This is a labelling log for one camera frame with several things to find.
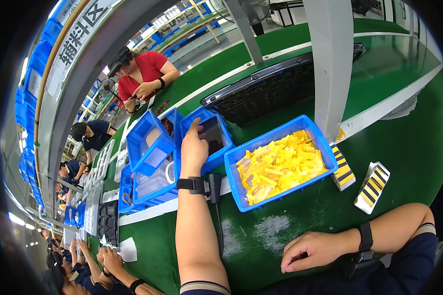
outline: chinese signage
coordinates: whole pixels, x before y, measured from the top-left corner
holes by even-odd
[[[62,91],[62,82],[78,58],[80,51],[89,42],[90,35],[111,12],[117,0],[91,0],[73,22],[67,32],[46,82],[47,92],[56,100]]]

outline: paper sheet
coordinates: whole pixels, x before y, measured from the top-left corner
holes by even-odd
[[[118,247],[114,247],[108,244],[105,235],[100,240],[100,243],[110,248],[116,248],[118,251],[117,253],[122,257],[124,262],[132,263],[134,261],[138,261],[138,256],[136,253],[136,244],[135,241],[133,240],[133,237],[128,238],[123,242],[120,242]]]

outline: smartphone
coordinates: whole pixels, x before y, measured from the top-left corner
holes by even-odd
[[[222,140],[222,127],[220,126],[217,117],[212,117],[200,125],[204,128],[199,134],[205,133],[205,139],[208,142],[208,155],[210,156],[224,146]]]

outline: cap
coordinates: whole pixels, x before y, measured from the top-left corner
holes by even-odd
[[[72,125],[71,135],[72,138],[77,142],[83,142],[85,139],[85,132],[87,130],[87,123],[79,122]]]
[[[62,295],[62,272],[58,265],[43,271],[41,281],[50,294]]]
[[[123,62],[128,59],[128,53],[130,49],[126,46],[123,46],[117,54],[108,62],[108,78],[112,78],[116,72],[121,68]]]

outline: green workbench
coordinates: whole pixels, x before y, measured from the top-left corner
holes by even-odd
[[[368,19],[355,19],[354,31],[408,33],[394,23]],[[308,42],[310,38],[307,24],[301,24],[266,33],[256,40],[261,53],[266,55]],[[404,46],[409,41],[406,36],[355,38],[355,42],[364,42],[367,52],[353,65],[343,120],[384,100],[439,65],[433,54],[415,40],[411,43],[413,54],[408,56]],[[272,59],[263,66],[308,51],[311,48]],[[201,86],[246,62],[249,62],[249,55],[244,44],[213,56],[161,91],[156,96],[154,109],[165,100],[170,101],[169,106],[174,105]],[[179,112],[189,114],[200,106],[202,97],[258,69],[249,68],[220,82],[180,106]],[[314,100],[300,103],[243,128],[227,122],[228,129],[235,145],[240,145],[301,114],[314,119],[314,104]],[[144,111],[139,110],[130,122]],[[122,132],[121,128],[113,136],[116,143],[112,154],[118,150]],[[305,231],[339,232],[405,203],[431,204],[443,182],[443,71],[420,92],[416,108],[410,115],[377,121],[341,142],[338,147],[357,178],[357,182],[344,192],[340,192],[328,177],[281,201],[246,213],[238,211],[231,194],[222,197],[222,260],[234,294],[250,294],[279,280],[320,271],[321,268],[314,268],[298,273],[281,273],[284,245]],[[373,214],[366,215],[353,206],[353,201],[369,162],[376,161],[382,162],[390,170],[391,178]],[[116,159],[109,165],[104,191],[118,188],[113,181],[115,165]],[[226,175],[224,166],[214,172]],[[209,207],[215,217],[214,208]],[[177,212],[170,212],[122,226],[119,233],[121,241],[133,237],[138,252],[138,261],[125,264],[125,268],[168,295],[178,294],[180,288],[174,241],[176,215]],[[98,246],[95,237],[91,238],[91,245],[95,255]]]

